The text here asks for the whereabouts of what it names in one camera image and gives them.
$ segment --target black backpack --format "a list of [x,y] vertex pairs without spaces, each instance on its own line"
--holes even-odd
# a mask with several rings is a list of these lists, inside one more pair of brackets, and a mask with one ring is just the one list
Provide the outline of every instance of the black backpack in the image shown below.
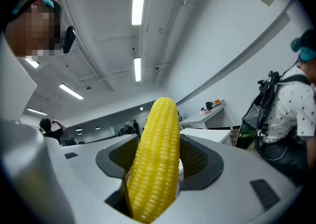
[[[293,75],[280,80],[282,76],[279,76],[278,72],[271,71],[268,79],[258,82],[258,84],[260,84],[260,93],[252,101],[247,113],[242,118],[242,123],[247,124],[248,129],[254,130],[255,140],[259,138],[257,135],[259,129],[262,132],[265,132],[268,129],[268,125],[263,122],[266,119],[270,110],[269,108],[280,85],[286,85],[293,82],[301,82],[311,85],[307,77],[304,75]],[[259,149],[258,141],[255,141],[255,147],[257,150]]]

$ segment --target corn cob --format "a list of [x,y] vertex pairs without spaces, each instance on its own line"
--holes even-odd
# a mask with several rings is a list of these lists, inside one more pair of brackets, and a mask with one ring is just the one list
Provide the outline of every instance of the corn cob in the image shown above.
[[154,221],[174,201],[179,174],[180,126],[175,103],[155,101],[127,182],[135,220]]

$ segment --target person wearing backpack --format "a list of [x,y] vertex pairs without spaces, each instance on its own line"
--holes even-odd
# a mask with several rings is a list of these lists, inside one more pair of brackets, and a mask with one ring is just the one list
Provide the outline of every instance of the person wearing backpack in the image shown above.
[[291,48],[294,52],[300,50],[299,63],[279,80],[284,83],[269,104],[261,124],[264,130],[258,130],[262,141],[257,151],[299,185],[309,170],[316,168],[316,31],[307,30],[293,40]]

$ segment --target polka dot shirt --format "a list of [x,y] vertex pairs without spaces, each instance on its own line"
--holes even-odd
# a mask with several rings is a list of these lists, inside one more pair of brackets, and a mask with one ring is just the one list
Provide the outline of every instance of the polka dot shirt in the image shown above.
[[[297,66],[286,72],[283,78],[305,75]],[[284,138],[293,126],[297,126],[298,136],[315,136],[316,105],[311,86],[293,82],[279,87],[265,123],[268,124],[264,142],[274,143]]]

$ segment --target backpack strap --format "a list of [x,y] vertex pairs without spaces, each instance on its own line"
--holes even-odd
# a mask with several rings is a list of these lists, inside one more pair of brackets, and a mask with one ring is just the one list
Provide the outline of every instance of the backpack strap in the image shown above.
[[311,85],[307,77],[304,75],[293,75],[293,76],[287,77],[281,80],[278,84],[288,84],[290,82],[301,82],[306,85]]

